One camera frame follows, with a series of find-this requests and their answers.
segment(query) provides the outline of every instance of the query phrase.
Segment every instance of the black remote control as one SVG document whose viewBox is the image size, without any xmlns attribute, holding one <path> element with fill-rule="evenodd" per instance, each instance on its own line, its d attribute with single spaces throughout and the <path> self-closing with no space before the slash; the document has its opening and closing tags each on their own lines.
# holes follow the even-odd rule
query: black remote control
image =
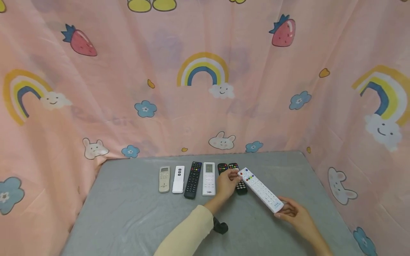
<svg viewBox="0 0 410 256">
<path fill-rule="evenodd" d="M 198 187 L 199 175 L 201 174 L 201 167 L 201 162 L 192 162 L 191 170 L 189 171 L 187 186 L 185 187 L 185 198 L 195 198 L 196 189 Z"/>
<path fill-rule="evenodd" d="M 239 166 L 237 163 L 230 163 L 228 166 L 230 169 L 235 169 L 235 168 L 239 169 Z M 248 193 L 248 189 L 246 188 L 244 181 L 241 181 L 236 185 L 236 192 L 238 193 L 238 195 L 244 195 Z"/>
<path fill-rule="evenodd" d="M 228 169 L 228 165 L 226 163 L 219 163 L 218 164 L 218 172 L 219 175 Z"/>
</svg>

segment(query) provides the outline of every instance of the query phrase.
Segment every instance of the beige sleeve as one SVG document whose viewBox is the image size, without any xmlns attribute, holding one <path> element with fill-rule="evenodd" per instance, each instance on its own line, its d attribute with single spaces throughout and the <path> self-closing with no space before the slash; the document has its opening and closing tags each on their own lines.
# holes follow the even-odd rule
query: beige sleeve
<svg viewBox="0 0 410 256">
<path fill-rule="evenodd" d="M 159 245 L 154 256 L 191 256 L 214 228 L 212 213 L 198 205 Z"/>
</svg>

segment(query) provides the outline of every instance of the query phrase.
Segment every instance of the air conditioner remote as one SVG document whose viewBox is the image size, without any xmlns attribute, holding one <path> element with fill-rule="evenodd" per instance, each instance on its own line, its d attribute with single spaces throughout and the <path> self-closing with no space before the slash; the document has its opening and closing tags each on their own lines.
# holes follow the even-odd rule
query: air conditioner remote
<svg viewBox="0 0 410 256">
<path fill-rule="evenodd" d="M 213 197 L 215 192 L 215 163 L 204 163 L 204 172 L 202 174 L 202 196 Z"/>
<path fill-rule="evenodd" d="M 226 163 L 219 163 L 218 164 L 218 173 L 221 175 L 224 171 L 228 169 L 228 165 Z"/>
<path fill-rule="evenodd" d="M 185 198 L 195 198 L 196 189 L 198 188 L 199 175 L 201 174 L 201 167 L 201 162 L 192 162 L 191 169 L 189 171 L 187 186 L 185 187 L 184 192 Z"/>
<path fill-rule="evenodd" d="M 237 163 L 230 163 L 228 165 L 228 167 L 230 169 L 238 169 L 239 170 L 239 166 Z M 240 181 L 237 185 L 236 185 L 236 192 L 238 193 L 238 195 L 244 195 L 246 193 L 248 193 L 248 189 L 246 188 L 246 185 L 244 183 L 244 181 Z"/>
<path fill-rule="evenodd" d="M 273 212 L 277 213 L 284 204 L 279 200 L 248 168 L 244 168 L 238 173 L 242 180 L 252 189 L 253 192 L 265 203 Z"/>
<path fill-rule="evenodd" d="M 184 192 L 184 173 L 185 166 L 178 165 L 175 167 L 174 182 L 172 184 L 172 193 L 181 194 Z"/>
<path fill-rule="evenodd" d="M 159 192 L 167 193 L 169 192 L 169 178 L 171 176 L 171 171 L 169 166 L 162 166 L 159 169 Z"/>
</svg>

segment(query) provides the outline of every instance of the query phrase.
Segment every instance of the white bunny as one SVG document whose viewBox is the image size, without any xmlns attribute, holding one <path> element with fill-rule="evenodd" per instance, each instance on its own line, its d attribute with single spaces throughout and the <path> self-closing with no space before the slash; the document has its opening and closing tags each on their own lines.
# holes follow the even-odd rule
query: white bunny
<svg viewBox="0 0 410 256">
<path fill-rule="evenodd" d="M 103 156 L 108 154 L 109 152 L 109 150 L 104 147 L 101 140 L 98 140 L 97 143 L 90 143 L 90 140 L 88 138 L 84 138 L 82 140 L 82 143 L 85 147 L 84 156 L 87 159 L 93 160 L 97 156 Z"/>
<path fill-rule="evenodd" d="M 209 140 L 209 145 L 220 150 L 230 150 L 231 148 L 233 148 L 235 146 L 233 145 L 235 135 L 231 135 L 228 138 L 224 138 L 224 134 L 225 133 L 223 131 L 219 132 L 216 137 L 213 137 Z"/>
<path fill-rule="evenodd" d="M 342 181 L 346 180 L 346 175 L 343 172 L 338 172 L 335 168 L 330 167 L 328 178 L 330 190 L 339 203 L 347 205 L 349 199 L 356 199 L 358 197 L 356 192 L 345 189 L 342 185 Z"/>
</svg>

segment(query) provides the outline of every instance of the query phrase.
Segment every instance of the cartoon rainbow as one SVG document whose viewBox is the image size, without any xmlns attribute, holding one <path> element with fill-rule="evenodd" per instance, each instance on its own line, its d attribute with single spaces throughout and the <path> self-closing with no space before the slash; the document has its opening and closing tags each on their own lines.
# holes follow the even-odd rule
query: cartoon rainbow
<svg viewBox="0 0 410 256">
<path fill-rule="evenodd" d="M 228 83 L 229 71 L 225 61 L 216 54 L 200 52 L 187 58 L 177 77 L 177 86 L 191 86 L 192 78 L 198 72 L 206 71 L 212 77 L 212 84 Z"/>
<path fill-rule="evenodd" d="M 15 69 L 4 78 L 3 97 L 11 117 L 23 125 L 29 114 L 23 104 L 23 96 L 33 93 L 38 99 L 52 89 L 39 76 L 20 69 Z"/>
<path fill-rule="evenodd" d="M 379 108 L 375 114 L 384 120 L 391 120 L 399 126 L 404 125 L 410 117 L 410 79 L 399 71 L 376 66 L 360 77 L 352 88 L 363 96 L 369 88 L 375 90 L 380 98 Z"/>
</svg>

